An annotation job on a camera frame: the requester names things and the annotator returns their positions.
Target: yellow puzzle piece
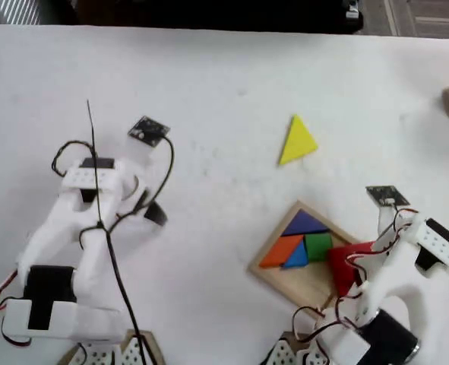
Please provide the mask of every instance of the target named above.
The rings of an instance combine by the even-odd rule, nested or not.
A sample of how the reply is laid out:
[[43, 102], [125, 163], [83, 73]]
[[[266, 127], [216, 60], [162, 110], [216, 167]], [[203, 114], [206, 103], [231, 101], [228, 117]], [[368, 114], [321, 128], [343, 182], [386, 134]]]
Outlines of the yellow puzzle piece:
[[283, 147], [282, 157], [280, 158], [280, 165], [283, 165], [291, 160], [310, 154], [318, 148], [313, 137], [303, 125], [299, 116], [292, 117], [292, 125], [290, 132], [286, 138], [285, 146]]

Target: wooden puzzle board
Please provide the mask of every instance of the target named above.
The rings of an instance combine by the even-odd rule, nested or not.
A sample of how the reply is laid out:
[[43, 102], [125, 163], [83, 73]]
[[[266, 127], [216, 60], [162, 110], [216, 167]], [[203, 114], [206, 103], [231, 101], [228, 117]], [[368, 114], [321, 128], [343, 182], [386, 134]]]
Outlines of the wooden puzzle board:
[[296, 214], [303, 210], [329, 228], [334, 247], [359, 243], [354, 237], [344, 232], [327, 218], [322, 217], [302, 202], [296, 202], [282, 219], [267, 242], [255, 256], [248, 269], [261, 280], [267, 282], [297, 306], [313, 306], [323, 309], [336, 296], [332, 273], [327, 262], [310, 262], [302, 268], [261, 268], [259, 266], [275, 244], [282, 232], [287, 228]]

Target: table surface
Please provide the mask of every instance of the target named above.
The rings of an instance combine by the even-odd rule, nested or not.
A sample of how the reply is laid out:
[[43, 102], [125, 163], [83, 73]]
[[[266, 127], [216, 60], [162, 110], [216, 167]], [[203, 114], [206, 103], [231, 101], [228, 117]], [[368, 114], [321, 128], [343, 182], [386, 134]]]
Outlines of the table surface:
[[[365, 186], [394, 184], [449, 228], [448, 85], [449, 40], [0, 26], [0, 282], [55, 200], [53, 155], [90, 137], [85, 100], [100, 155], [141, 162], [155, 186], [167, 146], [126, 136], [148, 115], [171, 127], [176, 159], [164, 230], [148, 239], [130, 221], [115, 233], [140, 327], [170, 364], [258, 363], [294, 306], [246, 267], [297, 199], [373, 240]], [[319, 149], [277, 167], [293, 113]], [[124, 308], [110, 268], [95, 295]], [[449, 298], [445, 311], [441, 364]], [[19, 350], [0, 336], [0, 363], [55, 363], [69, 345]]]

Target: purple triangle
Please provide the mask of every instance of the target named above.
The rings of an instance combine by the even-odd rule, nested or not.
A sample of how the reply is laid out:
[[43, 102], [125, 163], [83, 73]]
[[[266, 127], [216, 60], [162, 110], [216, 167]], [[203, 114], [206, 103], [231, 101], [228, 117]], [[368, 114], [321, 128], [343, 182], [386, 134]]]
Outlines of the purple triangle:
[[293, 234], [318, 233], [329, 230], [321, 222], [305, 213], [299, 211], [292, 219], [288, 227], [283, 231], [282, 236], [291, 236]]
[[301, 268], [308, 264], [307, 251], [305, 250], [305, 244], [302, 241], [292, 255], [282, 265], [282, 268]]

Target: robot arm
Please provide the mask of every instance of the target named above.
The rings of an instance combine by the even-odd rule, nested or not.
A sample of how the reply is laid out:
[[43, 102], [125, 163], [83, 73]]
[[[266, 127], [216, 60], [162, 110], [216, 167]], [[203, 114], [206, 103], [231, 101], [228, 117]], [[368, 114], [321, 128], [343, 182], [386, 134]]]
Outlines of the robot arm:
[[[449, 231], [421, 214], [397, 223], [372, 247], [372, 252], [384, 253], [356, 260], [368, 278], [349, 292], [352, 296], [359, 291], [357, 303], [349, 301], [340, 311], [341, 317], [354, 319], [354, 326], [337, 325], [323, 331], [311, 343], [307, 363], [327, 360], [324, 354], [336, 365], [432, 362], [449, 294]], [[409, 328], [380, 308], [391, 296], [406, 304]], [[333, 309], [324, 314], [316, 328], [337, 321]]]
[[[130, 161], [98, 159], [101, 220], [110, 227], [117, 214], [131, 211], [145, 191], [142, 169]], [[22, 299], [8, 301], [3, 331], [17, 337], [68, 338], [118, 343], [125, 335], [121, 313], [83, 305], [107, 262], [106, 234], [99, 220], [93, 160], [76, 161], [62, 180], [58, 198], [43, 225], [18, 259]], [[76, 268], [53, 265], [66, 245], [84, 248]]]

